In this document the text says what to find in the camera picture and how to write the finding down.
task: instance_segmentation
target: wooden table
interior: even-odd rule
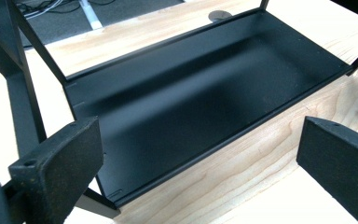
[[[238,14],[254,0],[194,0],[48,45],[66,75],[210,23],[220,9]],[[275,0],[268,11],[346,63],[358,56],[358,16],[330,1]],[[48,135],[73,120],[62,88],[27,51]],[[117,223],[324,222],[355,220],[296,164],[305,116],[358,132],[358,71],[121,208]],[[5,80],[0,76],[0,181],[17,159]],[[81,215],[76,209],[68,223]],[[89,222],[106,222],[91,216]]]

